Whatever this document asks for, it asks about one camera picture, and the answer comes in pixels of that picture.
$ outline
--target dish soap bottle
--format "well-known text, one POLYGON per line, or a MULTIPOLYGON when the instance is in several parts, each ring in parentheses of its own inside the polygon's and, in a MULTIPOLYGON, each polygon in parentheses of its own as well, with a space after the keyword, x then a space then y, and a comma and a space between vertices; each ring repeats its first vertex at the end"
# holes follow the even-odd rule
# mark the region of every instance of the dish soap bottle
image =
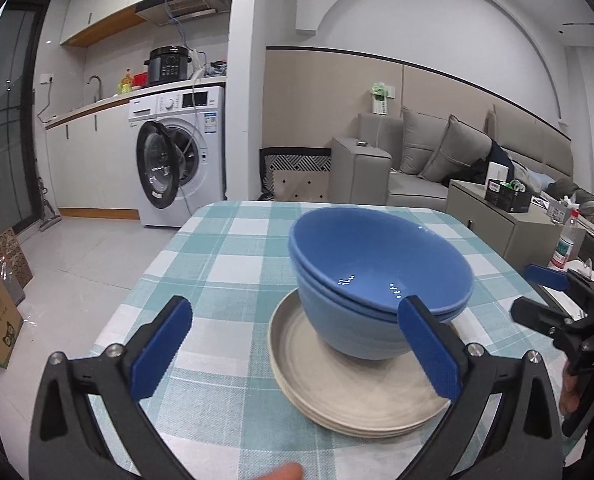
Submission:
POLYGON ((573 209, 570 212, 570 218, 562 228, 562 234, 557 242, 555 252, 552 253, 551 263, 548 264, 549 269, 564 270, 564 266, 570 258, 570 253, 575 244, 575 232, 577 230, 578 215, 580 212, 573 209))
POLYGON ((126 75, 123 77, 122 82, 119 83, 119 93, 120 94, 127 94, 128 92, 132 92, 132 82, 134 79, 130 75, 130 69, 126 69, 126 75))

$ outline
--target table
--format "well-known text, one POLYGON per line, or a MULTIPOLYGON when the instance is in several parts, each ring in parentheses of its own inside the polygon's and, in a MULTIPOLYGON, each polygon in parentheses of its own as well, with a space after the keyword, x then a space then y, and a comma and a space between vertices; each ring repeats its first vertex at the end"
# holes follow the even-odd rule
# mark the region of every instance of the table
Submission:
MULTIPOLYGON (((278 302, 296 286, 288 231, 302 213, 327 205, 218 202, 200 209, 152 262, 96 340, 93 354, 127 341, 174 294, 191 302, 193 327, 154 396, 141 405, 199 480, 254 479, 293 460, 304 466, 307 479, 394 480, 443 415, 408 435, 370 442, 315 425, 277 387, 266 331, 278 302)), ((541 300, 498 254, 446 214, 367 207, 424 224, 449 240, 476 276, 468 308, 453 321, 461 338, 503 356, 521 357, 537 349, 559 396, 564 356, 548 338, 514 324, 508 314, 518 296, 541 300)), ((99 398, 93 408, 113 456, 131 468, 99 398)), ((474 460, 491 421, 487 410, 462 466, 474 460)))
POLYGON ((507 213, 486 202, 484 196, 482 184, 452 180, 446 212, 468 226, 518 272, 523 273, 529 264, 548 265, 562 226, 554 224, 535 204, 527 213, 507 213))

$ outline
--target plaid tablecloth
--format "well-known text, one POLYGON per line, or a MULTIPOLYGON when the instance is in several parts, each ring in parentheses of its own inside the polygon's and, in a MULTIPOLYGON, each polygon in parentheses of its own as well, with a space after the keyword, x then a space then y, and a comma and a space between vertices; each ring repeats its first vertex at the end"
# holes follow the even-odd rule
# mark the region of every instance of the plaid tablecloth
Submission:
MULTIPOLYGON (((293 288, 287 236, 314 203, 219 202, 197 211, 152 262, 93 348, 125 342, 174 294, 193 306, 193 327, 155 395, 142 407, 165 442, 199 480, 248 480, 288 461, 307 479, 393 480, 421 449, 443 413, 421 429, 377 442, 343 436, 303 416, 279 390, 268 360, 267 324, 293 288)), ((564 356, 551 341, 514 324, 519 296, 539 297, 456 219, 429 209, 370 206, 425 225, 450 241, 475 274, 468 308, 453 321, 465 342, 521 357, 537 349, 559 396, 564 356)), ((113 456, 134 469, 100 399, 94 401, 113 456)), ((468 466, 492 420, 491 407, 471 441, 468 466)))

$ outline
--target blue gripper pad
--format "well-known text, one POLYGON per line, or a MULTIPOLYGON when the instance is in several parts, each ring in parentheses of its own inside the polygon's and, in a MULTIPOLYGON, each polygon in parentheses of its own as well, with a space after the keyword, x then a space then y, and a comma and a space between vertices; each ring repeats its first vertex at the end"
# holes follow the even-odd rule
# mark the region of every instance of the blue gripper pad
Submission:
MULTIPOLYGON (((159 381, 193 324, 193 309, 186 298, 174 296, 157 318, 151 323, 155 326, 155 332, 150 335, 130 367, 130 396, 135 401, 147 399, 155 393, 159 381), (167 317, 157 319, 165 316, 167 309, 170 311, 167 317)), ((139 330, 148 328, 145 325, 139 330)))
POLYGON ((538 283, 553 290, 564 291, 570 285, 568 276, 559 270, 547 269, 537 265, 529 265, 524 271, 524 279, 527 282, 538 283))
POLYGON ((453 403, 456 402, 462 392, 458 364, 435 330, 408 298, 399 303, 397 323, 436 394, 453 403))

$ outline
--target beige plate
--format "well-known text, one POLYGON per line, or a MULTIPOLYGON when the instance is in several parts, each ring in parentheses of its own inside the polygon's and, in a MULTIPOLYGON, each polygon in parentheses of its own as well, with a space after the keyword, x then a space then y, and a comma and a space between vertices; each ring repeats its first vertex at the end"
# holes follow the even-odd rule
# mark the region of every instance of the beige plate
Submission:
POLYGON ((284 395, 313 422, 339 433, 384 438, 408 433, 448 405, 413 352, 365 361, 324 343, 293 290, 268 329, 270 364, 284 395))

